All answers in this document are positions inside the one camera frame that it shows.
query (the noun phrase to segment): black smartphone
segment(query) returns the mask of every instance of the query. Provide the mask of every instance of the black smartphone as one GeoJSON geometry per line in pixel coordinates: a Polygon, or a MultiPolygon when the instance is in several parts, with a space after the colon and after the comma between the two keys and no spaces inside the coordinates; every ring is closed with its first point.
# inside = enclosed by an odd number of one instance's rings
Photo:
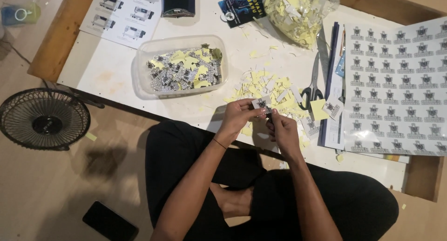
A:
{"type": "Polygon", "coordinates": [[[132,241],[138,228],[99,201],[82,218],[82,221],[111,241],[132,241]]]}

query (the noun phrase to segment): fan grille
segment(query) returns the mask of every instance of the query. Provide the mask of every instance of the fan grille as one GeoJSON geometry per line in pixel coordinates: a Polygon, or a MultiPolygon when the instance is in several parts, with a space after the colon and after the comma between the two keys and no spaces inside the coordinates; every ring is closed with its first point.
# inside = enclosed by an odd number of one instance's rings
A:
{"type": "Polygon", "coordinates": [[[0,130],[20,146],[56,150],[84,136],[90,113],[83,102],[60,90],[35,88],[16,93],[0,106],[0,130]]]}

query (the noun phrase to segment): sticker sheet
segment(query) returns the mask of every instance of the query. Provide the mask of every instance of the sticker sheet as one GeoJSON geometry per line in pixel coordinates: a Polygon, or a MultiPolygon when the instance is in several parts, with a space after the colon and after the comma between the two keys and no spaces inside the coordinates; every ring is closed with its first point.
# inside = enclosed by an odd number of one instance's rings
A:
{"type": "Polygon", "coordinates": [[[345,149],[447,155],[447,18],[345,30],[345,149]]]}
{"type": "Polygon", "coordinates": [[[137,49],[152,38],[161,16],[161,0],[93,0],[79,28],[137,49]]]}

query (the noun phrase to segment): clear plastic container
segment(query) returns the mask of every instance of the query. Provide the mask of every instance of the clear plastic container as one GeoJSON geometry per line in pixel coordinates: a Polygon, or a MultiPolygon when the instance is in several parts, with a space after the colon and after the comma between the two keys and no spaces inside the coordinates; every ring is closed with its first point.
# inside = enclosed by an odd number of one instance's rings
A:
{"type": "Polygon", "coordinates": [[[144,42],[138,48],[136,55],[137,62],[137,74],[141,88],[149,93],[155,95],[191,95],[196,93],[208,92],[216,90],[223,86],[228,79],[228,57],[225,50],[225,45],[222,39],[215,35],[196,35],[196,36],[185,36],[185,37],[173,37],[165,38],[160,40],[152,40],[144,42]],[[214,86],[208,86],[204,88],[188,89],[188,90],[178,90],[170,92],[157,92],[152,86],[152,77],[150,75],[151,70],[148,69],[146,65],[148,60],[154,58],[154,56],[166,54],[168,52],[177,50],[186,50],[190,48],[200,48],[201,44],[209,44],[210,49],[219,48],[222,52],[222,61],[220,63],[220,72],[222,75],[222,80],[220,84],[214,86]]]}

